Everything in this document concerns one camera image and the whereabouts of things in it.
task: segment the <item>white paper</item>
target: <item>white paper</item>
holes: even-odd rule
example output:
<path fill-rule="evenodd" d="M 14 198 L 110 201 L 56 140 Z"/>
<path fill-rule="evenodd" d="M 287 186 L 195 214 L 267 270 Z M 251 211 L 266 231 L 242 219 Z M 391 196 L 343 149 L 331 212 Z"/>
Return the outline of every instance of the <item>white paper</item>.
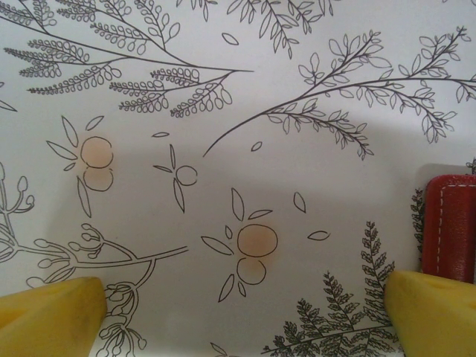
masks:
<path fill-rule="evenodd" d="M 97 357 L 403 356 L 385 278 L 475 169 L 474 0 L 6 1 L 0 295 L 100 277 Z"/>

